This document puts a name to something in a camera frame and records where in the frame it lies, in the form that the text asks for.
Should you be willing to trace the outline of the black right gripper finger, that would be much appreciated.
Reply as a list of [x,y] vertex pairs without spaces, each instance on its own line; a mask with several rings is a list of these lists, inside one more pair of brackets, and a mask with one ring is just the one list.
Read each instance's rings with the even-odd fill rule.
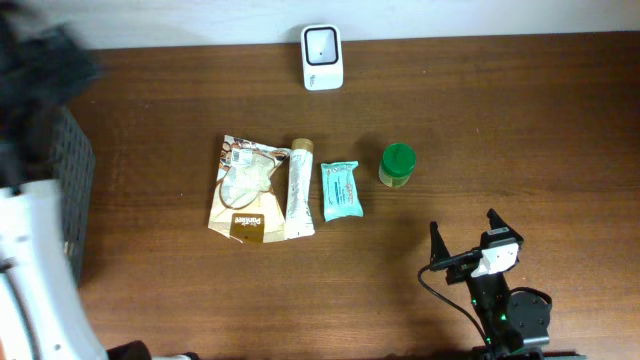
[[489,225],[492,230],[496,230],[499,228],[507,228],[515,238],[517,239],[521,238],[521,235],[517,231],[515,231],[510,225],[508,225],[493,208],[490,208],[488,210],[487,218],[489,219]]
[[430,239],[431,239],[430,262],[437,263],[445,259],[448,259],[450,257],[450,253],[438,230],[438,224],[436,221],[432,221],[430,223],[429,231],[430,231]]

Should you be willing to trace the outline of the green lid jar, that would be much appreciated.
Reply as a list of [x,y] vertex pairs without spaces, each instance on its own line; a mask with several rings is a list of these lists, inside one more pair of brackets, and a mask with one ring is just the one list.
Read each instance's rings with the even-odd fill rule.
[[383,152],[380,166],[380,181],[391,188],[404,186],[416,166],[415,151],[405,143],[389,145]]

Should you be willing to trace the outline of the teal wipes packet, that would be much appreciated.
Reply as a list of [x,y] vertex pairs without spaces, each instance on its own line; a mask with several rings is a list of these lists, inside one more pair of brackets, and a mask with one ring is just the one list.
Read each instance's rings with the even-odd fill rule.
[[358,161],[322,163],[324,219],[326,222],[343,217],[364,215],[359,201],[354,170]]

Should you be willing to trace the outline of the white tube gold cap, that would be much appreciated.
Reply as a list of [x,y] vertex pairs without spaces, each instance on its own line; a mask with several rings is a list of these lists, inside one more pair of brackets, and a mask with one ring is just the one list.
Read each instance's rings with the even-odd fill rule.
[[309,139],[298,138],[292,142],[285,214],[285,238],[287,240],[307,237],[315,233],[309,207],[313,150],[314,144]]

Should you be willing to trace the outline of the beige grain pouch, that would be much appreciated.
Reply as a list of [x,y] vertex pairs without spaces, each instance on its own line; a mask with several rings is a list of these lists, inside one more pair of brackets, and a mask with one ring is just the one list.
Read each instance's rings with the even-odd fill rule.
[[271,177],[289,155],[288,148],[226,135],[208,228],[240,243],[283,241],[285,217]]

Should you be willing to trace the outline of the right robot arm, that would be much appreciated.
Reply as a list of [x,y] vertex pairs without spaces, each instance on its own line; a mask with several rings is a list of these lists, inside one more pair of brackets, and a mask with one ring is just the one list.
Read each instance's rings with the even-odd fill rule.
[[[524,238],[495,210],[490,209],[487,218],[490,229],[481,234],[480,244],[457,255],[449,253],[438,224],[431,222],[430,262],[418,271],[419,283],[474,325],[483,344],[471,350],[472,359],[581,359],[575,352],[543,351],[550,343],[552,298],[530,287],[507,285],[504,274],[518,264]],[[427,285],[427,271],[444,271],[449,285],[464,283],[474,312]]]

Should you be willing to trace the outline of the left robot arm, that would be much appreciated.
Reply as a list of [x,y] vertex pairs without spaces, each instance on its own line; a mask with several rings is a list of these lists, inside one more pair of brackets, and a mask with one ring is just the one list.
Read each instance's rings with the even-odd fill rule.
[[98,75],[63,26],[19,1],[1,4],[1,356],[149,359],[134,340],[105,348],[92,329],[64,251],[55,148],[68,141],[67,103]]

